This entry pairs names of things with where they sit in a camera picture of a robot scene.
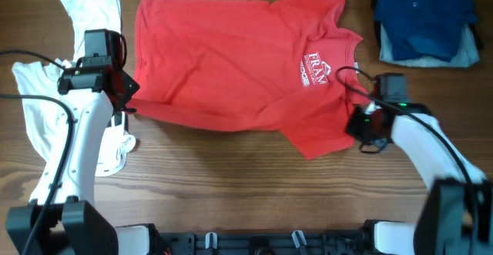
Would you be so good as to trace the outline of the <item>red t-shirt white print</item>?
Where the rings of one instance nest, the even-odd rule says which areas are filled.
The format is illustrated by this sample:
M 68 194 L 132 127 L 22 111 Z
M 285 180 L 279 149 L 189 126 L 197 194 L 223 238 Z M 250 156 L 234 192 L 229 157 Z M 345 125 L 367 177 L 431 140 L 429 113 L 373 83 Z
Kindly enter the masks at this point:
M 354 51 L 338 25 L 346 0 L 141 0 L 139 90 L 152 119 L 220 132 L 276 130 L 307 159 L 351 147 L 362 98 Z

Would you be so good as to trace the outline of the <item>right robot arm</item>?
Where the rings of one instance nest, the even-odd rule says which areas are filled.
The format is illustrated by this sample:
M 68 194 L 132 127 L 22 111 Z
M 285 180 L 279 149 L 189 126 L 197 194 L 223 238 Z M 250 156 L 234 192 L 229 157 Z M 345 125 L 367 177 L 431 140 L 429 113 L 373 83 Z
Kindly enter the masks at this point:
M 363 153 L 394 144 L 428 188 L 416 223 L 375 220 L 370 247 L 382 254 L 492 255 L 492 183 L 468 162 L 422 104 L 412 103 L 402 74 L 372 78 L 371 104 L 358 107 L 346 132 Z

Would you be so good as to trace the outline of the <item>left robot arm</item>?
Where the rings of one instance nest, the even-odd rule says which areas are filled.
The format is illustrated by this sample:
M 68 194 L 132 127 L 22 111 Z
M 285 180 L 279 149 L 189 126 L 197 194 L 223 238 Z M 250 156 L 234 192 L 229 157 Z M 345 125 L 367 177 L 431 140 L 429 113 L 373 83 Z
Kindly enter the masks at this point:
M 154 254 L 158 234 L 140 224 L 115 228 L 94 207 L 103 134 L 139 85 L 123 71 L 126 40 L 108 29 L 84 34 L 85 55 L 57 82 L 62 144 L 52 150 L 29 203 L 12 207 L 6 229 L 20 254 Z

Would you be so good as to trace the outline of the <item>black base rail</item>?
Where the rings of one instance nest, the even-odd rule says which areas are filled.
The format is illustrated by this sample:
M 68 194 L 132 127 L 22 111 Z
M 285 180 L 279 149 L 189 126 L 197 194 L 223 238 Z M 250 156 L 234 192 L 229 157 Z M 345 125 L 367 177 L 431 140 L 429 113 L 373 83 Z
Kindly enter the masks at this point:
M 368 229 L 323 233 L 161 233 L 170 254 L 177 255 L 351 255 L 413 254 L 411 240 L 377 240 Z

